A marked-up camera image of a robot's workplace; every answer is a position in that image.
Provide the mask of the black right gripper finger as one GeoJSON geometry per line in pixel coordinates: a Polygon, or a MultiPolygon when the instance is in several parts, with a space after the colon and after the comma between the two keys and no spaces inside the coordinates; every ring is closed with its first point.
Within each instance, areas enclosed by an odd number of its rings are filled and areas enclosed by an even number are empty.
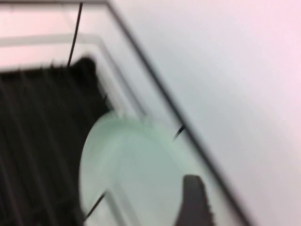
{"type": "Polygon", "coordinates": [[[214,214],[206,194],[206,187],[197,175],[183,177],[182,203],[175,226],[214,226],[214,214]]]}

